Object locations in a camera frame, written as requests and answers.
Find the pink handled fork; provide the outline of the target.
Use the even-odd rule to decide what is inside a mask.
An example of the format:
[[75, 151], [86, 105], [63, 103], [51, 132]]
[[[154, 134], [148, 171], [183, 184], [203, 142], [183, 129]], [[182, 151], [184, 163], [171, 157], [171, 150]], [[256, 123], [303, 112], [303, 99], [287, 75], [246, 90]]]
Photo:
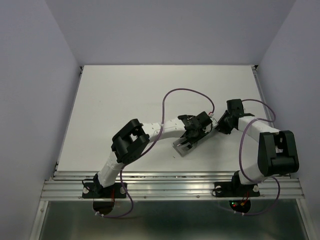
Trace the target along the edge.
[[190, 150], [192, 147], [193, 147], [193, 146], [188, 143], [188, 144], [186, 144], [184, 147], [182, 147], [181, 149], [182, 149], [183, 151], [188, 151], [188, 150]]

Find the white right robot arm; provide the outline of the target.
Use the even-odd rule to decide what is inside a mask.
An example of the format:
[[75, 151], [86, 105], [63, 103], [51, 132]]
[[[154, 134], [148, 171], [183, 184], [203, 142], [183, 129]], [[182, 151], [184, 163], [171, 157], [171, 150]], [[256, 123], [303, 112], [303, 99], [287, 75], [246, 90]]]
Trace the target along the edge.
[[[235, 180], [230, 182], [231, 192], [235, 195], [246, 192], [248, 185], [261, 183], [274, 175], [296, 173], [300, 167], [294, 133], [271, 127], [267, 124], [271, 120], [246, 113], [243, 102], [241, 99], [228, 100], [227, 109], [216, 127], [225, 135], [231, 134], [232, 130], [242, 132], [238, 152], [240, 170], [235, 173]], [[258, 143], [257, 158], [247, 168], [242, 162], [245, 136]]]

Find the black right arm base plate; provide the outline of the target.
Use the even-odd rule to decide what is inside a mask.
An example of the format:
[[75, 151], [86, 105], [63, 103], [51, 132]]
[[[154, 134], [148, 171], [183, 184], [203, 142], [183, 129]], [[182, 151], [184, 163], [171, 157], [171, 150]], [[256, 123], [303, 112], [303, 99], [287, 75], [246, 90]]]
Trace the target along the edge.
[[211, 194], [217, 198], [242, 198], [242, 197], [259, 197], [260, 191], [257, 185], [243, 185], [240, 183], [233, 184], [231, 181], [218, 181], [214, 183]]

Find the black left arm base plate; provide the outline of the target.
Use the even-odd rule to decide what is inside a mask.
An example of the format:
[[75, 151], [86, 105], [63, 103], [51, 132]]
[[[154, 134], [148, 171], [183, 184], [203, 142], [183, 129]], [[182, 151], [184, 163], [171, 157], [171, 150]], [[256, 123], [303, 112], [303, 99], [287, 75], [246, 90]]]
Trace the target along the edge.
[[82, 182], [82, 198], [83, 199], [125, 199], [127, 194], [120, 182], [98, 189], [93, 181]]

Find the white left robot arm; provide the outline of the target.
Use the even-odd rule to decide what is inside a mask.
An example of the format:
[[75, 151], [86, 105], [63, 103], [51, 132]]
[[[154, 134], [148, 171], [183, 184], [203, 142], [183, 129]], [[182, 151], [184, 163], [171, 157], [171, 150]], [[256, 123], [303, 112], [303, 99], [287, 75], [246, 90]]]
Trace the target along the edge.
[[173, 148], [183, 157], [217, 125], [218, 122], [204, 111], [198, 115], [179, 115], [163, 123], [130, 120], [113, 136], [111, 153], [103, 168], [93, 177], [95, 193], [100, 197], [108, 196], [123, 167], [141, 158], [148, 144], [154, 146], [159, 140], [175, 138]]

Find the grey cloth napkin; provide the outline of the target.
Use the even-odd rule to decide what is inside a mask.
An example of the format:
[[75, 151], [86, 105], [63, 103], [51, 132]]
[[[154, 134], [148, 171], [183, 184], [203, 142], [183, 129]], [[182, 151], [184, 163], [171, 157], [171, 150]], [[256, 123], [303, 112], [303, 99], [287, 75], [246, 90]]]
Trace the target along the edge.
[[176, 152], [181, 156], [185, 157], [189, 155], [192, 151], [194, 151], [199, 146], [203, 145], [209, 139], [211, 139], [216, 133], [216, 129], [211, 125], [207, 127], [208, 130], [205, 130], [204, 135], [198, 140], [187, 139], [186, 137], [181, 137], [178, 140], [175, 140], [172, 143], [172, 147], [176, 150]]

